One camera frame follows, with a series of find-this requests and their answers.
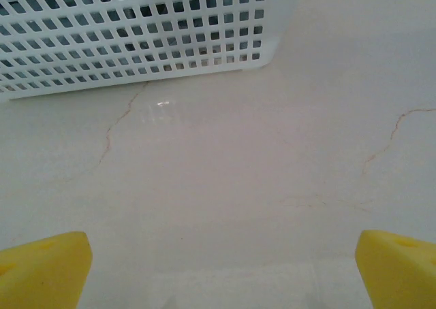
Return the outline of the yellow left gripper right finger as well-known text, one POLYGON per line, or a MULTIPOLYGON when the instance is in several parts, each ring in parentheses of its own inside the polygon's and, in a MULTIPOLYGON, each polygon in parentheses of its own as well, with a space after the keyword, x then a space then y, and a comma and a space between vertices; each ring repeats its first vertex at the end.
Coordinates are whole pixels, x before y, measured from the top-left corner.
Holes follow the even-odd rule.
POLYGON ((435 307, 435 244, 365 230, 356 264, 374 308, 435 307))

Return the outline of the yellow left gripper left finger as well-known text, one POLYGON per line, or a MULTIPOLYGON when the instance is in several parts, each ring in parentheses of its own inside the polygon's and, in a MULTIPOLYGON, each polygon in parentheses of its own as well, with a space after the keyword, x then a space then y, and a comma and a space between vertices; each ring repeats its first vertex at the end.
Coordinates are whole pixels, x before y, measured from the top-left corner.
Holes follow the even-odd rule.
POLYGON ((76 308, 91 263, 91 246, 82 231, 4 249, 1 307, 76 308))

